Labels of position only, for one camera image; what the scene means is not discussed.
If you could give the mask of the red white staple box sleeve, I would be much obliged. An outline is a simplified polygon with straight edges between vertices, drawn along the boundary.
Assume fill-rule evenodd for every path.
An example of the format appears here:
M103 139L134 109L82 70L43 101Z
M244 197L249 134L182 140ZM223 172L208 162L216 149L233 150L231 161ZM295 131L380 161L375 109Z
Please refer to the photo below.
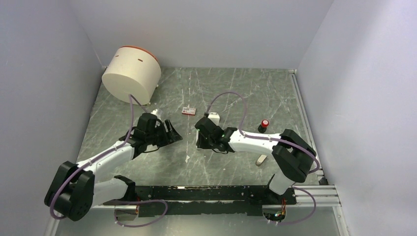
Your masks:
M183 115L188 115L188 116L195 116L196 115L196 108L191 108L191 107L183 107L181 113Z

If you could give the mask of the beige brown small stapler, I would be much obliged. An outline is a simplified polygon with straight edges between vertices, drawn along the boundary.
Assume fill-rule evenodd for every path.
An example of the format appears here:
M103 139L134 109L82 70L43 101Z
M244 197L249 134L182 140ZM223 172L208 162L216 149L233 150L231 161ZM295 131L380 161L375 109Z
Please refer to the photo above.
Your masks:
M265 162L266 159L267 159L266 155L260 155L259 158L255 162L256 166L261 166Z

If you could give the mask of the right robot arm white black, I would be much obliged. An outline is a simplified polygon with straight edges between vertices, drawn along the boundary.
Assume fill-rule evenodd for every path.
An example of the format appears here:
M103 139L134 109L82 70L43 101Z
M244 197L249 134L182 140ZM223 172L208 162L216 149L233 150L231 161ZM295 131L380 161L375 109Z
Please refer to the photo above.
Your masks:
M271 177L265 191L266 199L276 204L295 183L305 182L320 164L315 150L295 131L285 129L281 134L257 134L234 127L222 129L208 117L201 118L195 128L202 149L220 153L251 152L272 157L279 170Z

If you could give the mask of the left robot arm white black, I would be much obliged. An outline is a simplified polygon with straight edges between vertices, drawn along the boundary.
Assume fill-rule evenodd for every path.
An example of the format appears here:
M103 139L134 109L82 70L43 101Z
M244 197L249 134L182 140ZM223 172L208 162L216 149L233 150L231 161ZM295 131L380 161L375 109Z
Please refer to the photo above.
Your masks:
M153 113L143 113L136 126L131 126L112 146L78 163L63 162L52 180L44 198L56 219L78 221L91 207L111 201L128 205L138 199L136 183L118 175L100 182L112 169L127 163L149 147L162 147L181 141L182 136L170 120L161 121Z

